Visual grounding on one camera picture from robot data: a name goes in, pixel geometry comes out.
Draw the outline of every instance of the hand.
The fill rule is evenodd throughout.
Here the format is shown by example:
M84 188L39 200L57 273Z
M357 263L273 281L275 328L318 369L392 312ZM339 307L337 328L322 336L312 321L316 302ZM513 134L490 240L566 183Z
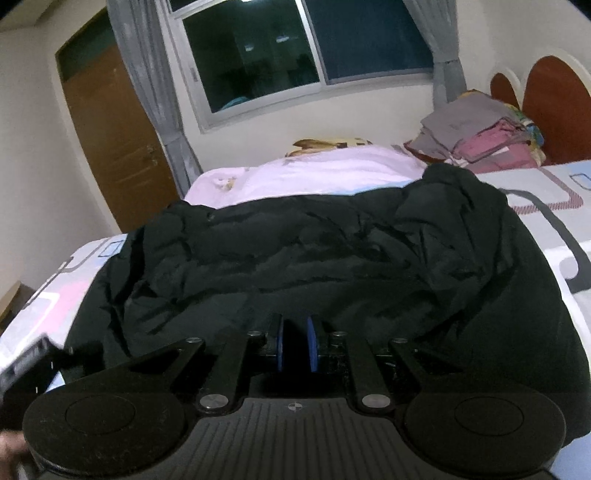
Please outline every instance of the hand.
M19 456L28 452L22 432L0 433L0 480L12 480L12 468Z

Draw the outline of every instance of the ribbed surface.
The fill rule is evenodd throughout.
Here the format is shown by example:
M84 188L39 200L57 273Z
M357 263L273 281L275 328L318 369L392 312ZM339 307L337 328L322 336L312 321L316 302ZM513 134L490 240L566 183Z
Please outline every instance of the ribbed surface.
M60 477L44 473L42 480ZM198 422L179 450L126 480L459 480L423 462L385 419L341 398L247 399ZM527 480L551 480L539 473Z

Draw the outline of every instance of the wooden door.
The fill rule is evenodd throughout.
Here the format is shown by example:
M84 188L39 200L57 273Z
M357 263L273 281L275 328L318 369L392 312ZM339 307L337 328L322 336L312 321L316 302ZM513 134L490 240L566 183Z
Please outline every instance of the wooden door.
M63 88L90 169L123 232L178 200L164 152L116 44Z

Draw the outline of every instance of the black jacket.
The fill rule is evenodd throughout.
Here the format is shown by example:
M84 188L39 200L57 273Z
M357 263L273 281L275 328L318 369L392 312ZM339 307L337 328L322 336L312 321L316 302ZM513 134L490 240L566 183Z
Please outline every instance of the black jacket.
M317 314L379 348L415 339L551 397L567 441L591 428L589 366L556 279L505 195L472 173L355 196L179 202L102 268L67 339L108 367L270 313Z

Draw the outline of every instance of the gray curtain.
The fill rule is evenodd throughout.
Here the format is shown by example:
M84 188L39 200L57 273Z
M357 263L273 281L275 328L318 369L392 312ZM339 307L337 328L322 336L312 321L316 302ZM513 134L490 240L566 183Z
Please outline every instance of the gray curtain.
M183 132L156 3L107 0L107 10L131 83L162 140L183 198L203 170Z
M404 4L433 52L433 104L437 109L466 91L456 0L404 0Z

